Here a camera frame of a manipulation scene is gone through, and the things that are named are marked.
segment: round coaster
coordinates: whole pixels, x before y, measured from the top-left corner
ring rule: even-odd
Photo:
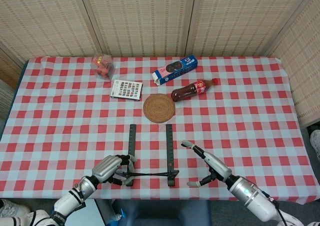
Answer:
[[[143,104],[144,115],[155,123],[168,121],[174,116],[175,111],[175,103],[166,94],[152,94]]]

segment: bottle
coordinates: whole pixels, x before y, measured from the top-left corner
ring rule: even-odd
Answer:
[[[211,86],[217,85],[217,84],[218,84],[217,78],[214,78],[212,80],[200,80],[200,81],[191,83],[186,87],[173,90],[171,93],[171,97],[173,101],[177,102],[186,97],[201,94],[206,90],[208,90]]]

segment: shoe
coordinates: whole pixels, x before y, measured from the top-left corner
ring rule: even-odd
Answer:
[[[314,148],[316,156],[320,161],[320,130],[315,130],[310,135],[311,146]]]
[[[3,201],[3,207],[0,208],[0,217],[21,217],[31,211],[28,206],[15,204],[6,199],[0,200]]]

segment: wall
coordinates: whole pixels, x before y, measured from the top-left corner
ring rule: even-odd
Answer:
[[[269,54],[289,76],[301,125],[320,118],[320,0],[311,0]]]
[[[0,79],[38,56],[268,55],[303,1],[0,0]]]

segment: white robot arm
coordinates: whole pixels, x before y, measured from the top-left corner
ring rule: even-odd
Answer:
[[[304,226],[297,218],[279,210],[279,204],[267,193],[260,190],[254,183],[247,179],[234,176],[230,168],[209,152],[203,151],[201,148],[183,140],[183,147],[191,148],[199,155],[209,166],[211,175],[205,177],[198,182],[188,182],[188,186],[200,187],[216,178],[227,185],[227,189],[249,209],[257,218],[266,222],[269,220],[278,221],[277,226]],[[312,222],[308,226],[318,226],[320,222]]]
[[[126,185],[131,182],[133,177],[121,181],[113,175],[120,165],[128,165],[133,172],[133,162],[136,161],[131,155],[109,155],[92,169],[92,176],[83,177],[79,184],[55,202],[50,216],[44,210],[37,210],[23,217],[0,218],[0,226],[64,226],[71,213],[86,206],[85,200],[96,191],[99,183]]]

